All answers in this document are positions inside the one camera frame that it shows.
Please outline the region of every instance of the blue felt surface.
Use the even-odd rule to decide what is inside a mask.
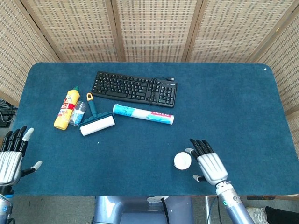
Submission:
[[[174,77],[174,108],[95,97],[98,113],[114,104],[173,114],[173,125],[116,115],[116,125],[83,137],[53,123],[68,90],[80,100],[98,70]],[[174,168],[189,138],[206,139],[222,159],[240,195],[298,193],[299,163],[270,68],[242,63],[38,63],[27,78],[14,128],[35,131],[23,167],[42,160],[38,172],[21,179],[17,194],[30,195],[214,195],[193,161]]]

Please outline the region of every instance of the robotic hand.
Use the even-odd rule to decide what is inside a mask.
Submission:
[[[190,139],[190,142],[195,149],[187,148],[185,151],[196,159],[203,173],[203,176],[193,175],[193,178],[197,182],[207,181],[216,186],[216,194],[234,224],[254,224],[232,184],[226,181],[228,172],[217,153],[205,140]]]
[[[21,177],[37,171],[42,164],[42,161],[38,161],[31,168],[21,169],[27,144],[34,130],[30,128],[25,133],[26,128],[24,126],[14,132],[8,132],[0,149],[0,224],[14,223],[14,219],[10,218],[14,196],[12,186],[16,185]]]

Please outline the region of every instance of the clear plastic cup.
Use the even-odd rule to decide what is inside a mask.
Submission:
[[[85,111],[86,111],[86,103],[78,101],[75,106],[75,109],[71,114],[70,124],[74,126],[78,126],[81,123]]]

